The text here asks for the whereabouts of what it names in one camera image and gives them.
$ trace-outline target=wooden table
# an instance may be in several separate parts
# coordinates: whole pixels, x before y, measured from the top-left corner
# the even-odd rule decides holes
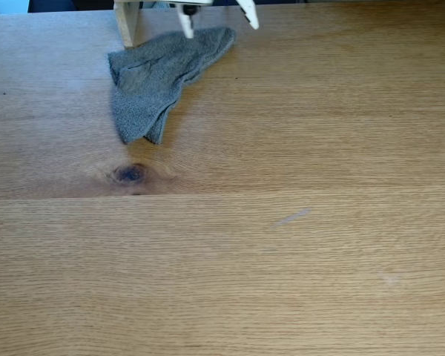
[[[445,1],[257,11],[160,146],[111,11],[0,16],[0,356],[445,356]]]

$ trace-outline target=gray cloth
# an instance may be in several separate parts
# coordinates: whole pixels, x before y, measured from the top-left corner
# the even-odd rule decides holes
[[[197,81],[234,43],[227,27],[197,30],[194,39],[169,33],[133,50],[109,53],[116,90],[113,112],[125,143],[145,137],[162,141],[169,111],[184,85]]]

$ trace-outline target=gray towel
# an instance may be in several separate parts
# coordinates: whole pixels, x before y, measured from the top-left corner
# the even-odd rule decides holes
[[[227,27],[197,30],[194,39],[169,33],[133,50],[109,53],[116,83],[113,112],[125,143],[146,137],[162,141],[169,111],[181,97],[183,85],[198,80],[234,43]]]

